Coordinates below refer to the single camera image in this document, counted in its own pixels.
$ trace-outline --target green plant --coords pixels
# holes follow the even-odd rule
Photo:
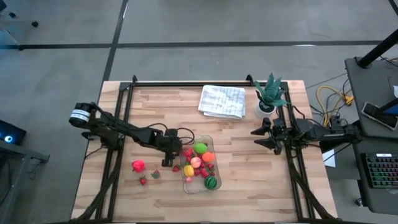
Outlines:
[[[260,100],[260,105],[264,108],[282,106],[287,103],[285,100],[281,99],[282,95],[286,92],[285,90],[279,90],[281,80],[282,77],[274,81],[274,75],[270,74],[264,89],[261,88],[259,82],[254,82],[257,87],[256,94]]]

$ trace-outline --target wooden table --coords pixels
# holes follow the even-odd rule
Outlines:
[[[290,97],[306,118],[311,110],[303,81],[287,81]],[[99,106],[114,113],[120,82],[104,82]],[[198,111],[201,87],[135,87],[129,122],[143,127],[165,123],[169,128],[186,127],[196,135],[210,135],[215,144],[222,179],[219,190],[188,195],[182,189],[182,176],[162,167],[164,153],[140,147],[127,138],[115,204],[114,222],[274,222],[295,221],[290,176],[284,150],[281,155],[253,143],[262,136],[250,135],[261,126],[254,114],[254,87],[246,90],[246,117],[223,119],[204,116]],[[89,144],[87,153],[99,148]],[[84,163],[72,218],[78,217],[98,193],[106,150],[96,152]],[[303,150],[310,188],[326,210],[337,217],[322,154],[317,147]],[[131,162],[146,163],[148,182],[142,186]],[[150,176],[160,171],[160,179]],[[303,210],[307,211],[301,194]],[[104,211],[108,209],[105,200]]]

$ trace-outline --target paper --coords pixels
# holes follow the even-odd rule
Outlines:
[[[329,158],[331,155],[333,155],[335,153],[335,150],[332,149],[330,151],[327,151],[325,153],[322,154],[323,160]],[[332,156],[330,159],[328,159],[327,161],[324,162],[325,166],[329,166],[329,167],[336,167],[336,161],[335,161],[335,156]]]
[[[205,85],[198,110],[205,116],[241,119],[246,115],[244,88]]]
[[[394,96],[398,98],[398,86],[394,86]]]

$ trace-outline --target keyboard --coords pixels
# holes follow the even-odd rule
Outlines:
[[[362,154],[370,188],[398,189],[398,154]]]

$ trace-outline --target phone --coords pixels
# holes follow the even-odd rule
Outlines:
[[[397,128],[398,118],[396,116],[381,113],[378,106],[372,105],[369,102],[365,102],[362,114],[391,130],[395,130]]]

